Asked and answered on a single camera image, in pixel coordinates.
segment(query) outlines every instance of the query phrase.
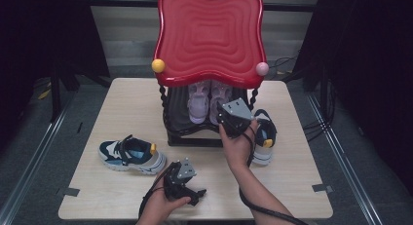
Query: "gray carpet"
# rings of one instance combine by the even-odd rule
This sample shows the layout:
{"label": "gray carpet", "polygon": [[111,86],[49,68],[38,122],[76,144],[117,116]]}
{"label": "gray carpet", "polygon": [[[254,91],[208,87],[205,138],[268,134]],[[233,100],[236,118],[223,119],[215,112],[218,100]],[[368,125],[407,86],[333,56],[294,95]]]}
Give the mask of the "gray carpet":
{"label": "gray carpet", "polygon": [[[146,75],[150,73],[145,72],[139,76]],[[293,81],[287,85],[302,125],[311,124],[316,116],[302,90],[301,82]],[[20,122],[19,131],[1,157],[1,206],[15,187],[49,124],[51,100],[49,97],[44,100],[35,99],[39,90],[35,90]],[[69,185],[107,91],[87,80],[82,81],[13,224],[134,224],[135,221],[63,221],[57,216],[62,198],[56,195],[56,191]],[[371,142],[359,134],[357,124],[339,102],[332,126],[384,223],[413,224],[412,198],[393,172],[378,158]],[[334,192],[328,194],[334,209],[333,216],[314,223],[368,224],[326,138],[320,135],[310,142],[310,147],[323,183],[334,189]],[[214,221],[202,224],[218,223]]]}

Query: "forearm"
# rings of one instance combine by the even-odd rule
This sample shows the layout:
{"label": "forearm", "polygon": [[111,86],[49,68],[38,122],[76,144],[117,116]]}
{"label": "forearm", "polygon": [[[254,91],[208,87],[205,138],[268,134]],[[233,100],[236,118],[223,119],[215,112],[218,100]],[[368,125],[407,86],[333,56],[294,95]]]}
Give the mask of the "forearm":
{"label": "forearm", "polygon": [[[261,184],[247,166],[231,167],[231,172],[237,179],[245,197],[253,204],[276,212],[291,215],[288,209]],[[277,219],[255,210],[251,210],[257,224],[290,224],[284,220]]]}

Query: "red plastic shelf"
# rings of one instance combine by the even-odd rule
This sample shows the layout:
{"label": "red plastic shelf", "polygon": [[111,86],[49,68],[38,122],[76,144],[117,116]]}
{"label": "red plastic shelf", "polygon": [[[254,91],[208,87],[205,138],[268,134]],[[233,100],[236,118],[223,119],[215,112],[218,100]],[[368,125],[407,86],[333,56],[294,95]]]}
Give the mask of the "red plastic shelf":
{"label": "red plastic shelf", "polygon": [[258,88],[266,62],[261,40],[262,0],[159,0],[161,31],[155,58],[164,61],[158,82],[180,87],[214,79]]}

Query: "sneaker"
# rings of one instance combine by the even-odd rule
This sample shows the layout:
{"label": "sneaker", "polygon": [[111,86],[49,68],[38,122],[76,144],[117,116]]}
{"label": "sneaker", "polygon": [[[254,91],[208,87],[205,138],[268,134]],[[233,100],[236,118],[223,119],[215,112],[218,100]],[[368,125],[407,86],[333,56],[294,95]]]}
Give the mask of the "sneaker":
{"label": "sneaker", "polygon": [[255,151],[252,162],[267,166],[273,159],[273,146],[276,143],[277,129],[268,113],[259,109],[255,112],[258,129],[255,136]]}
{"label": "sneaker", "polygon": [[209,120],[211,123],[218,125],[216,116],[218,115],[217,104],[227,103],[232,96],[232,87],[222,82],[212,81],[211,91],[212,98],[210,99]]}
{"label": "sneaker", "polygon": [[194,124],[200,124],[206,119],[209,106],[209,87],[210,80],[197,82],[188,86],[189,119]]}
{"label": "sneaker", "polygon": [[165,165],[167,158],[156,150],[156,145],[133,138],[105,141],[99,146],[99,156],[110,169],[125,171],[137,169],[144,174],[156,174]]}

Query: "table top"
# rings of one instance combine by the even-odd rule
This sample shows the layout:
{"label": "table top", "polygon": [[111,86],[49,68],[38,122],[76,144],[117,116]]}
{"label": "table top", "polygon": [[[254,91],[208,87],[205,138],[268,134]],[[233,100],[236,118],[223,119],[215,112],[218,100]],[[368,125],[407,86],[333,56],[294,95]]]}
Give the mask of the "table top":
{"label": "table top", "polygon": [[[315,193],[312,188],[322,182],[285,83],[264,81],[254,106],[265,109],[278,130],[272,163],[266,167],[252,164],[254,174],[294,216],[330,217],[333,211],[326,193]],[[97,154],[101,142],[123,139],[129,134],[156,143],[158,151],[167,156],[167,165],[188,157],[197,176],[187,187],[194,191],[207,189],[196,206],[179,208],[169,219],[252,218],[240,200],[237,181],[227,167],[222,148],[168,146],[162,112],[155,79],[113,81],[69,185],[80,192],[77,197],[64,197],[60,218],[137,219],[142,197],[155,176],[132,169],[108,169]],[[219,138],[213,131],[200,131],[193,136]]]}

